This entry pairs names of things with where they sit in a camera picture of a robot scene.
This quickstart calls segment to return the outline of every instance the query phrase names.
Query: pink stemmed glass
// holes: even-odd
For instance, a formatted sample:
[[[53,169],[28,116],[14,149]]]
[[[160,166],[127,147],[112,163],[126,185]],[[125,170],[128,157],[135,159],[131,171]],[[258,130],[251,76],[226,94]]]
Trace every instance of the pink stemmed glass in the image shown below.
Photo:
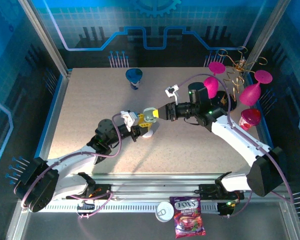
[[[208,67],[210,71],[213,72],[214,76],[216,74],[223,74],[226,71],[226,66],[218,61],[211,62]],[[204,80],[203,85],[206,87],[208,91],[209,99],[213,99],[218,92],[218,88],[219,88],[218,80],[213,76],[209,76],[206,80]]]
[[[258,81],[258,83],[246,87],[239,97],[241,103],[250,107],[255,105],[260,98],[260,84],[269,84],[273,79],[272,75],[265,70],[256,71],[254,74],[254,78]]]

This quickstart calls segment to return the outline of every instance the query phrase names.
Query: beige tabletop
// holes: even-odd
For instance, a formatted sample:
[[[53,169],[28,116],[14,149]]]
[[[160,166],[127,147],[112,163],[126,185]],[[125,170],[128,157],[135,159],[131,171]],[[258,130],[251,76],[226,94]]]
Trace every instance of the beige tabletop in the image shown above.
[[[159,108],[174,101],[167,97],[166,87],[179,84],[195,74],[211,73],[207,67],[151,67],[141,70],[140,88],[133,90],[125,77],[127,68],[74,68],[49,159],[82,148],[94,136],[102,119],[111,119],[120,111],[142,113],[148,107]],[[202,82],[206,78],[198,76],[183,85],[178,91],[180,102],[189,101],[188,84]],[[241,111],[246,108],[238,103],[231,113],[232,119],[238,123]],[[120,118],[116,122],[123,124]],[[183,119],[174,122],[159,119],[152,128],[155,133],[151,138],[139,137],[136,142],[131,138],[125,139],[117,157],[107,158],[95,165],[91,172],[224,173],[247,167],[241,155],[204,127],[187,124]],[[258,139],[255,127],[249,133]]]

